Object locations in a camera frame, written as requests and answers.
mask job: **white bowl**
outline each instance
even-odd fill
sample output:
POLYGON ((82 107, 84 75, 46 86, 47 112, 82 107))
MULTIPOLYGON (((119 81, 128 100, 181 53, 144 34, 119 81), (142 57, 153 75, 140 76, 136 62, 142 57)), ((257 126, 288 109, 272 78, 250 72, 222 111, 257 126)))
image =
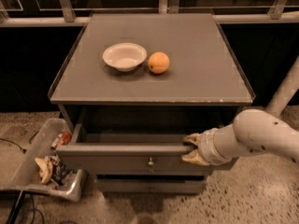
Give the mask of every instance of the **white bowl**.
POLYGON ((104 62, 122 72, 134 70, 146 58, 145 49, 134 43, 116 44, 103 53, 104 62))

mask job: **bottom drawer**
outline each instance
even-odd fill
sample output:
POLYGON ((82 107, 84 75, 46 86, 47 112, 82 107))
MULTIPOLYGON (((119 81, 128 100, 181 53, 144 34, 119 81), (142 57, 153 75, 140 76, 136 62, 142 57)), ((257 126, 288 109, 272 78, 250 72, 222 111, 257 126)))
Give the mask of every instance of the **bottom drawer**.
POLYGON ((206 187, 206 176, 97 175, 102 192, 151 192, 198 194, 206 187))

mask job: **concrete floor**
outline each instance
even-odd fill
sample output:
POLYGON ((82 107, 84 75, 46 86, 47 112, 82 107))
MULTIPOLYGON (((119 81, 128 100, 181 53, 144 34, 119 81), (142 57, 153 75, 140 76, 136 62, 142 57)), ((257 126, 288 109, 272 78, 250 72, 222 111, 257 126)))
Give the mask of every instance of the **concrete floor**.
MULTIPOLYGON (((0 114, 0 137, 24 148, 29 139, 58 113, 0 114)), ((282 118, 299 130, 299 106, 288 106, 282 118)), ((0 186, 7 186, 24 155, 0 141, 0 186)), ((299 166, 274 155, 240 158, 230 171, 216 171, 198 195, 124 194, 97 190, 89 176, 78 203, 54 197, 34 196, 45 223, 299 223, 299 166)), ((0 196, 0 223, 5 223, 12 200, 0 196)), ((31 223, 29 196, 17 222, 31 223)), ((36 212, 36 221, 42 223, 36 212)))

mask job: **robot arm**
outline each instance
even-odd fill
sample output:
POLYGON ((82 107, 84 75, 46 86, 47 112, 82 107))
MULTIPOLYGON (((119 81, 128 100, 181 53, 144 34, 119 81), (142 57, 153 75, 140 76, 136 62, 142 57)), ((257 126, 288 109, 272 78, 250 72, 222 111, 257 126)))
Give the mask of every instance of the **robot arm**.
POLYGON ((221 165, 232 158, 265 152, 299 162, 299 132, 257 109, 241 112, 231 125, 186 136, 184 143, 197 149, 182 159, 199 165, 221 165))

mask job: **black cable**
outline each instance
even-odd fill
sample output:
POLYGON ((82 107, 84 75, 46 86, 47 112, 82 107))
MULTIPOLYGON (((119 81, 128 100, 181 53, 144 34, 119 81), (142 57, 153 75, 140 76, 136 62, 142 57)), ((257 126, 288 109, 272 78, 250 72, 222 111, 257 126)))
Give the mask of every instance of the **black cable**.
POLYGON ((59 224, 77 224, 77 223, 72 220, 65 220, 65 221, 59 222, 59 224))
POLYGON ((32 217, 32 220, 31 220, 31 224, 34 224, 34 223, 35 223, 36 213, 38 213, 38 214, 40 215, 40 217, 41 217, 41 222, 39 222, 39 223, 41 223, 41 224, 45 224, 45 218, 44 218, 43 213, 42 213, 39 209, 37 209, 37 208, 35 207, 34 196, 33 196, 32 194, 31 194, 30 196, 31 196, 31 200, 32 200, 32 206, 33 206, 33 208, 32 208, 32 209, 28 209, 25 213, 23 213, 23 214, 21 215, 21 219, 20 219, 20 221, 19 221, 18 223, 21 224, 21 222, 24 220, 24 218, 25 218, 30 212, 33 212, 33 217, 32 217))
POLYGON ((22 153, 26 153, 26 151, 27 151, 26 149, 22 148, 21 146, 19 146, 18 144, 16 144, 15 142, 13 142, 11 140, 8 140, 8 139, 5 139, 5 138, 0 138, 0 140, 9 142, 10 144, 13 144, 13 145, 19 147, 19 149, 21 150, 22 153))
POLYGON ((33 215, 32 215, 32 220, 31 220, 31 224, 34 224, 35 218, 36 218, 36 207, 35 207, 35 200, 34 200, 34 196, 31 194, 31 201, 32 201, 32 210, 33 210, 33 215))

